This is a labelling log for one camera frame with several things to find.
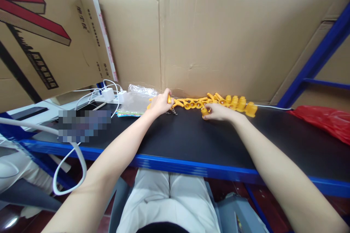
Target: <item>clear plastic bag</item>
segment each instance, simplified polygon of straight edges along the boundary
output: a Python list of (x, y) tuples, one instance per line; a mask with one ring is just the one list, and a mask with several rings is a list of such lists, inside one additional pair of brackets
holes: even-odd
[(147, 110), (149, 99), (157, 95), (158, 92), (152, 88), (130, 84), (123, 106), (118, 111), (118, 116), (141, 116)]

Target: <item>gray chair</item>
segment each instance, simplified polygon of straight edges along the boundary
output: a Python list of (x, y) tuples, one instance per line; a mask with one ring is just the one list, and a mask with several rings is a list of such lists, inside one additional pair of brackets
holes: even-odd
[[(208, 182), (206, 182), (206, 186), (218, 217), (221, 233), (238, 233), (237, 218), (239, 218), (245, 233), (268, 233), (264, 223), (252, 209), (247, 199), (230, 193), (224, 200), (215, 202)], [(132, 187), (129, 187), (122, 178), (118, 179), (114, 189), (116, 190), (116, 196), (110, 216), (109, 233), (116, 232), (125, 203), (132, 191)]]

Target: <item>black tabletop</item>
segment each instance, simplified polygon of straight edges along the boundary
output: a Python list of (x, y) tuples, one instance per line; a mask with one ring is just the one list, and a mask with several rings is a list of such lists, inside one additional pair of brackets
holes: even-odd
[[(101, 110), (115, 110), (107, 104)], [(176, 107), (147, 131), (138, 154), (255, 169), (237, 132), (228, 122), (205, 121), (200, 110)], [(113, 117), (107, 130), (90, 137), (84, 147), (105, 149), (137, 118)], [(285, 111), (259, 108), (252, 124), (289, 156), (308, 176), (350, 182), (350, 146)], [(34, 139), (56, 142), (41, 132)]]

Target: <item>person's right hand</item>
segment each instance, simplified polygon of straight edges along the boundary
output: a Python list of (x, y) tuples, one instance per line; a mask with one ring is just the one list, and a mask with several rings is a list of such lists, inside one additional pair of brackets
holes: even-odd
[(210, 114), (204, 116), (204, 119), (206, 120), (227, 120), (236, 123), (247, 120), (245, 115), (240, 114), (239, 112), (236, 112), (220, 104), (205, 104), (205, 108), (208, 109), (208, 111), (209, 109), (211, 109)]

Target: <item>forearm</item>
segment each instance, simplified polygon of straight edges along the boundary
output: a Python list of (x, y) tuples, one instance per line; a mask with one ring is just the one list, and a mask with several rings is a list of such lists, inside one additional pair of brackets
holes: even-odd
[(134, 158), (155, 118), (147, 111), (102, 152), (83, 184), (70, 194), (43, 232), (96, 232), (118, 178)]
[(232, 124), (296, 232), (347, 232), (338, 213), (289, 157), (248, 120)]

